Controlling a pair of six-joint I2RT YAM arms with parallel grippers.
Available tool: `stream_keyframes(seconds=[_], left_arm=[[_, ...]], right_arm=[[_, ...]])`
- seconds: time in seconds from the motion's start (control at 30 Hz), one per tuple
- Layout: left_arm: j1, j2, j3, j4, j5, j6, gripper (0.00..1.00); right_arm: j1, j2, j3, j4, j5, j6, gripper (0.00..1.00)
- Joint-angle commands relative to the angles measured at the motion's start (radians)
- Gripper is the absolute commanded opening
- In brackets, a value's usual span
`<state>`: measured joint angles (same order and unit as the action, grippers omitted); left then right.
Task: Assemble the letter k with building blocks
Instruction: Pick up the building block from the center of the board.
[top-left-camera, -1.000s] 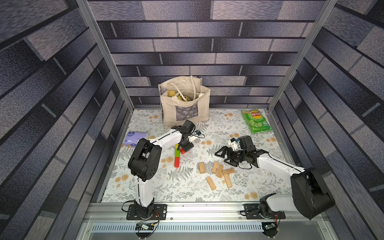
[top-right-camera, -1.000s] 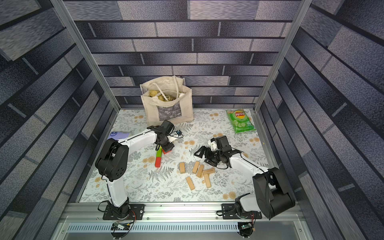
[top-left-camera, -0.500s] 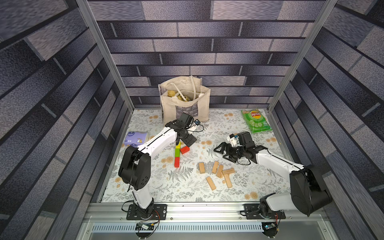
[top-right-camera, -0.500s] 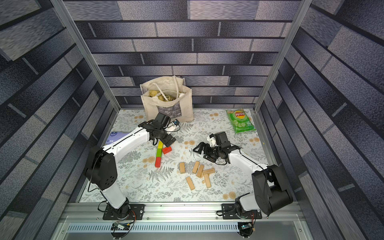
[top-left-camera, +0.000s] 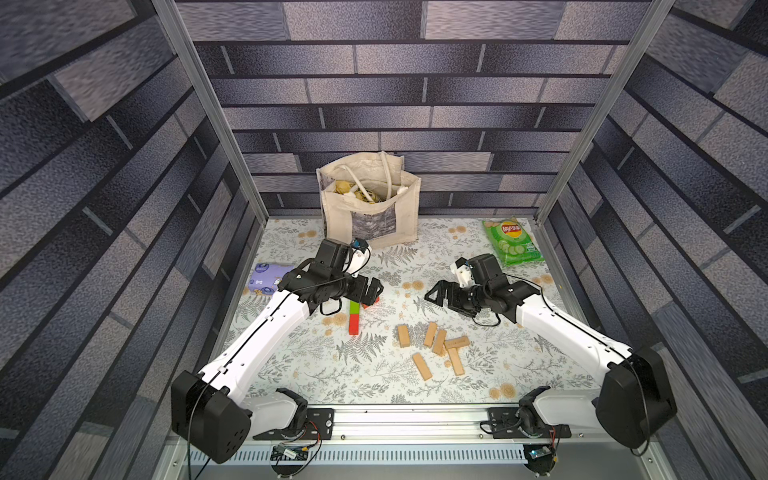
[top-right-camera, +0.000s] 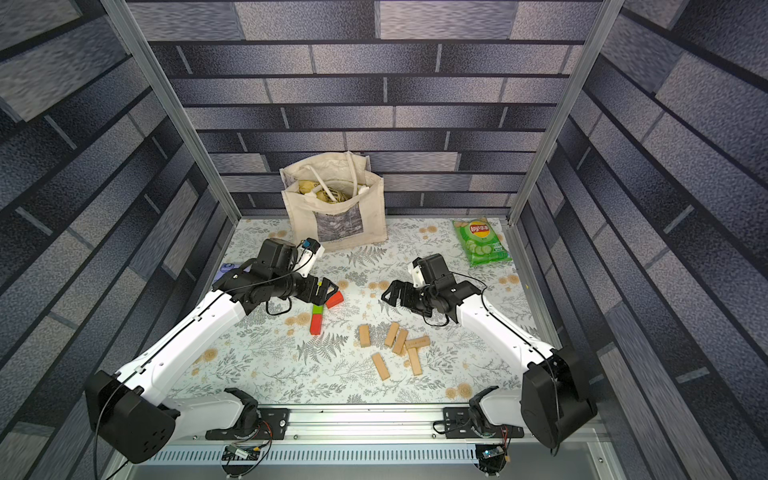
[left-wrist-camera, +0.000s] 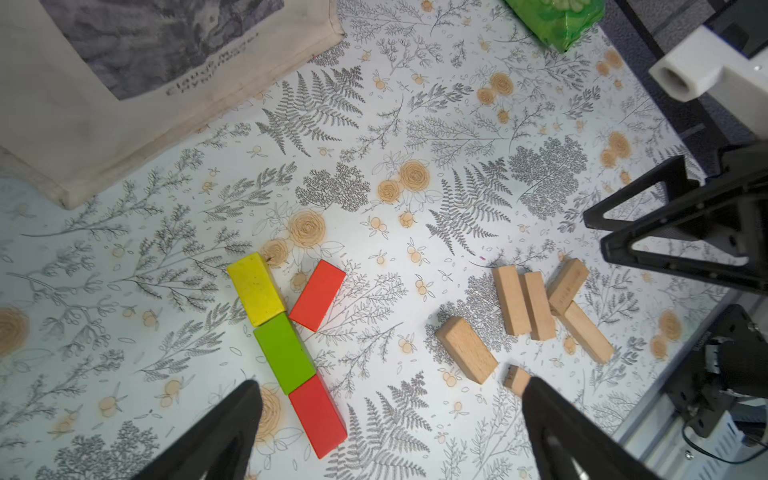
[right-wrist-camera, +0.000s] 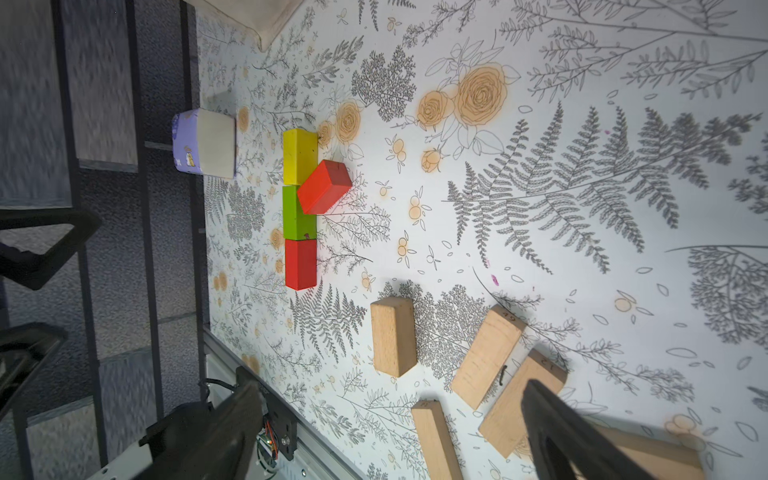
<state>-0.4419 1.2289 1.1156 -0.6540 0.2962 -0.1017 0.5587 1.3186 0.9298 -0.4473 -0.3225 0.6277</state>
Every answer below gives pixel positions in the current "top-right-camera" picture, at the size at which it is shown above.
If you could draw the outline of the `red block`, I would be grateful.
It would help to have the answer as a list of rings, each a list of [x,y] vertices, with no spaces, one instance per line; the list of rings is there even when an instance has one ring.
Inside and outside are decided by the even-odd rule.
[[[310,323],[310,334],[313,336],[319,336],[322,333],[322,314],[313,314]]]
[[[333,308],[344,301],[344,296],[341,291],[335,292],[325,303],[326,308]]]

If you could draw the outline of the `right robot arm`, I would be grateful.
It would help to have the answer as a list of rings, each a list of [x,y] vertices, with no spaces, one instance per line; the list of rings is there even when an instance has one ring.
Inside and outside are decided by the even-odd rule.
[[[503,427],[527,429],[551,451],[597,414],[583,362],[571,347],[560,349],[514,324],[486,298],[487,286],[466,275],[462,282],[442,255],[417,258],[412,280],[395,280],[381,300],[424,320],[443,315],[444,327],[456,324],[485,342],[521,381],[517,390],[488,387],[468,403],[473,430],[486,436]]]

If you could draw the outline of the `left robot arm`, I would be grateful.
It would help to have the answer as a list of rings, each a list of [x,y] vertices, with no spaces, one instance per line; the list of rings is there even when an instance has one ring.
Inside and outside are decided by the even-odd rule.
[[[262,423],[257,401],[238,388],[172,400],[182,374],[230,327],[272,299],[322,306],[338,290],[312,275],[323,246],[308,238],[299,245],[267,239],[258,255],[224,273],[200,303],[145,352],[110,374],[103,370],[85,386],[95,435],[127,461],[152,458],[178,438],[221,433],[251,438]]]

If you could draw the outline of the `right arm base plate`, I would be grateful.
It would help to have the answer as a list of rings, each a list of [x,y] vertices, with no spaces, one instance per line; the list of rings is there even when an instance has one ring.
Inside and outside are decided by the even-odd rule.
[[[444,407],[442,419],[433,423],[437,435],[448,439],[518,439],[524,437],[524,430],[516,426],[476,427],[470,418],[469,408]]]

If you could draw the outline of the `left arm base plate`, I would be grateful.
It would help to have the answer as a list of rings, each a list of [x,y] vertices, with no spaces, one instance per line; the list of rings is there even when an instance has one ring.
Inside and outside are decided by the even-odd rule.
[[[245,408],[233,426],[208,430],[205,439],[232,442],[283,440],[290,413],[287,408]]]

